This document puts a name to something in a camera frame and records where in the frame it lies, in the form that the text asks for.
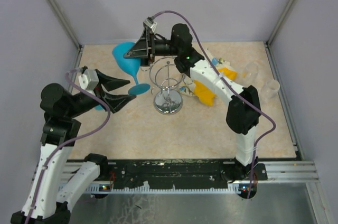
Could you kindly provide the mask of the blue wine glass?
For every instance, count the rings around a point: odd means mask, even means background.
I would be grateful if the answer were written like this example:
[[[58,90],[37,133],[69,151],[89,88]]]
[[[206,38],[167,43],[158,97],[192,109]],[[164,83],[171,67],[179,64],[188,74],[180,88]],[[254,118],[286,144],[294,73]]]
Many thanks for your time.
[[[146,93],[150,89],[150,84],[148,83],[139,83],[137,79],[137,74],[140,69],[140,59],[139,58],[125,58],[124,54],[127,53],[133,46],[134,42],[124,42],[118,44],[112,50],[112,55],[120,67],[120,69],[132,76],[134,79],[135,85],[128,90],[129,95],[141,95]]]
[[[104,110],[104,108],[103,108],[103,106],[98,105],[98,106],[95,107],[95,110],[101,111],[101,110]]]

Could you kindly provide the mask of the clear wine glass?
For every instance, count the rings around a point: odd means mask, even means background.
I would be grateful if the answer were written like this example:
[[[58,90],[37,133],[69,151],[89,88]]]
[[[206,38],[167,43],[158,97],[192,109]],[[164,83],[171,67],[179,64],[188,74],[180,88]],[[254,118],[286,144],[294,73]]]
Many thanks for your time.
[[[270,99],[278,94],[280,83],[277,80],[271,79],[266,81],[261,89],[261,95],[265,99]]]
[[[256,62],[250,62],[248,63],[245,68],[243,69],[241,76],[242,76],[242,82],[245,87],[248,87],[249,85],[252,85],[258,75],[259,67]]]

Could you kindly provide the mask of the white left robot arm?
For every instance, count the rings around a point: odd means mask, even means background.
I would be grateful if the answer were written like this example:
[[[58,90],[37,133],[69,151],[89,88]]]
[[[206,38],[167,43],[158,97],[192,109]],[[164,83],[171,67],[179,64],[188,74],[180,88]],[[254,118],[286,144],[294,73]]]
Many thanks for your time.
[[[75,142],[101,130],[111,114],[120,111],[134,95],[111,95],[110,91],[128,85],[129,80],[107,76],[97,69],[75,68],[65,74],[78,73],[79,85],[73,95],[58,83],[45,86],[40,107],[45,124],[36,175],[22,210],[11,216],[11,223],[69,223],[72,210],[87,187],[95,180],[109,176],[110,167],[104,155],[90,153],[64,187],[62,172]],[[107,113],[104,122],[91,132],[79,135],[81,123],[76,117],[101,106]]]

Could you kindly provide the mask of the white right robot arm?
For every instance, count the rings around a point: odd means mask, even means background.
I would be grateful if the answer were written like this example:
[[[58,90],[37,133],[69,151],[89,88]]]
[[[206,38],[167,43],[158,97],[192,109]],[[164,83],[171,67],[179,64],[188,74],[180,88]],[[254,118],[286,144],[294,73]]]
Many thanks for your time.
[[[259,122],[260,103],[253,86],[243,87],[216,72],[213,65],[192,46],[193,37],[187,25],[175,24],[171,38],[157,39],[153,30],[144,26],[140,39],[123,53],[125,59],[140,59],[148,66],[156,56],[172,55],[180,73],[206,86],[227,108],[226,123],[236,135],[234,164],[225,172],[229,181],[249,179],[255,172],[254,143]]]

